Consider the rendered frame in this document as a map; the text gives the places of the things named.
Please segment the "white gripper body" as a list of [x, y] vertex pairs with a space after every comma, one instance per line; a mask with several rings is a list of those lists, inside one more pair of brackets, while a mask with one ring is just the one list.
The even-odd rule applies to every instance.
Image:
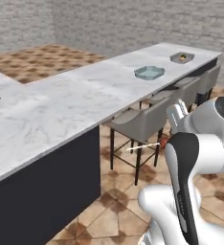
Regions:
[[187, 106], [185, 103], [177, 99], [173, 105], [169, 106], [167, 109], [167, 117], [170, 124], [171, 134], [174, 135], [182, 126], [180, 125], [181, 120], [189, 114]]

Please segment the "kebab skewer with wooden stick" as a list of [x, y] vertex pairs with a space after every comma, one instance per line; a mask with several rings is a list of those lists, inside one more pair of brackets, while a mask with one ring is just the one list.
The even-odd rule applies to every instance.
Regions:
[[165, 147], [167, 142], [168, 142], [168, 138], [163, 138], [163, 139], [160, 139], [157, 142], [153, 142], [153, 143], [152, 142], [145, 142], [142, 145], [128, 147], [126, 149], [126, 151], [133, 151], [133, 150], [143, 149], [143, 148], [150, 148], [150, 149], [159, 148], [159, 149], [161, 149], [161, 148]]

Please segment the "clear blue tupperware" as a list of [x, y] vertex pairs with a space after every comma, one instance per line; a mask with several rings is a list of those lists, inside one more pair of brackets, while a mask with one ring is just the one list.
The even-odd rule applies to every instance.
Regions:
[[156, 66], [144, 66], [134, 71], [136, 78], [141, 78], [144, 80], [154, 80], [161, 77], [164, 73], [164, 68], [159, 68]]

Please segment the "grey tupperware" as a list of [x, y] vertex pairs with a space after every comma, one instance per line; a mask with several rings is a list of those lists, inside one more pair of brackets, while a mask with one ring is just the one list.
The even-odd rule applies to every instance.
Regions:
[[[180, 60], [181, 55], [185, 55], [186, 59], [183, 61]], [[193, 60], [194, 57], [195, 57], [195, 54], [180, 52], [180, 53], [177, 53], [177, 54], [170, 56], [169, 59], [175, 63], [185, 64], [185, 63]]]

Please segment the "dark navy island counter base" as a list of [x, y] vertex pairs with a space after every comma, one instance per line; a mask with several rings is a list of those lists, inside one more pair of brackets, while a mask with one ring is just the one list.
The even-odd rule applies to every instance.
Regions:
[[100, 196], [95, 127], [0, 182], [0, 245], [45, 245]]

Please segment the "grey bar stool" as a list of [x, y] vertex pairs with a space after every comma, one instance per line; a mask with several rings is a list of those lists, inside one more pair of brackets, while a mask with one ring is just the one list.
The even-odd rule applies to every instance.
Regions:
[[145, 99], [144, 102], [154, 104], [164, 98], [170, 98], [170, 103], [174, 104], [177, 99], [180, 99], [185, 103], [187, 108], [190, 108], [195, 103], [199, 83], [199, 77], [182, 78], [176, 83], [169, 85]]
[[[148, 108], [130, 108], [107, 124], [110, 127], [110, 168], [114, 166], [114, 158], [118, 157], [116, 155], [118, 149], [114, 148], [116, 132], [124, 135], [130, 141], [138, 143], [136, 165], [132, 166], [135, 168], [135, 184], [138, 184], [140, 167], [151, 157], [154, 157], [154, 165], [157, 166], [160, 142], [167, 122], [166, 110], [168, 106], [169, 98], [158, 102], [151, 101]], [[158, 134], [156, 148], [144, 162], [141, 162], [143, 145], [154, 134]]]
[[199, 106], [210, 98], [219, 71], [220, 65], [216, 65], [199, 77], [182, 78], [175, 83], [182, 89], [181, 100], [186, 106], [191, 106], [193, 103]]

